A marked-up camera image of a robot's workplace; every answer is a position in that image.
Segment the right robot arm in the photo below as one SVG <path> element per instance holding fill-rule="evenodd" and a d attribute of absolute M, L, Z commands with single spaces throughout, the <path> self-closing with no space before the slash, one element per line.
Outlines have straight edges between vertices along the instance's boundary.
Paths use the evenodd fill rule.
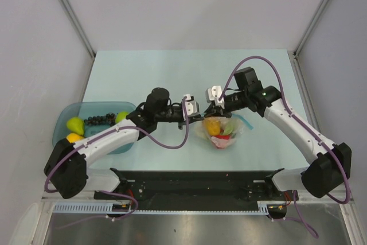
<path fill-rule="evenodd" d="M 230 117 L 234 111 L 248 108 L 276 126 L 309 163 L 306 168 L 273 172 L 264 186 L 269 199 L 277 200 L 285 191 L 298 189 L 322 198 L 349 179 L 352 150 L 347 144 L 336 144 L 298 117 L 277 88 L 262 86 L 253 68 L 238 70 L 234 77 L 238 90 L 230 95 L 224 95 L 219 85 L 207 89 L 210 105 L 204 115 Z"/>

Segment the clear zip top bag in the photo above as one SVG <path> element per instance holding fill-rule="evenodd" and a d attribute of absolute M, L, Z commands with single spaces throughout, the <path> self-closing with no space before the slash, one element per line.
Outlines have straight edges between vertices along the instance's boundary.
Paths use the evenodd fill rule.
<path fill-rule="evenodd" d="M 250 122 L 236 113 L 230 118 L 216 116 L 194 124 L 195 135 L 208 141 L 216 149 L 232 146 L 244 133 L 252 130 Z"/>

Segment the orange fruit toy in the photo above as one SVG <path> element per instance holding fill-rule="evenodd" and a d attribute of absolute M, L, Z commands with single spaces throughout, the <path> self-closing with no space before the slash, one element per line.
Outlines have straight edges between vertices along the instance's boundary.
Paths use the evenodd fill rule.
<path fill-rule="evenodd" d="M 221 122 L 214 117 L 206 118 L 204 120 L 204 126 L 210 136 L 217 136 L 221 133 Z"/>

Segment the red apple toy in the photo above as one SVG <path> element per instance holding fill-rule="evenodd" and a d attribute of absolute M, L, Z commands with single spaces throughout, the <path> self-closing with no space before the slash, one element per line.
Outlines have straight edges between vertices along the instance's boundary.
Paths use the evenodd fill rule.
<path fill-rule="evenodd" d="M 218 149 L 224 149 L 231 144 L 231 136 L 230 135 L 216 135 L 211 137 L 212 143 Z"/>

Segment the green lettuce toy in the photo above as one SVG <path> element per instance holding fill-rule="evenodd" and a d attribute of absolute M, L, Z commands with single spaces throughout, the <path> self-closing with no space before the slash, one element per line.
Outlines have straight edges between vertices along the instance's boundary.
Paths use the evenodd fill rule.
<path fill-rule="evenodd" d="M 241 133 L 241 124 L 236 120 L 230 120 L 222 125 L 221 135 L 235 136 Z"/>

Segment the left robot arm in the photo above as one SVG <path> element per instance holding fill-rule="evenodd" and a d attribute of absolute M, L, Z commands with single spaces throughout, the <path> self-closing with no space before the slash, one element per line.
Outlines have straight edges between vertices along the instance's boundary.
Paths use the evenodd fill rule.
<path fill-rule="evenodd" d="M 66 138 L 59 140 L 44 167 L 44 191 L 59 193 L 64 199 L 78 195 L 89 180 L 87 170 L 90 165 L 110 152 L 145 137 L 160 147 L 180 149 L 187 142 L 188 133 L 179 145 L 169 146 L 155 139 L 152 132 L 160 122 L 177 123 L 179 129 L 188 130 L 191 123 L 199 120 L 202 116 L 193 96 L 186 94 L 179 104 L 169 104 L 168 90 L 155 88 L 141 107 L 112 127 L 76 142 Z"/>

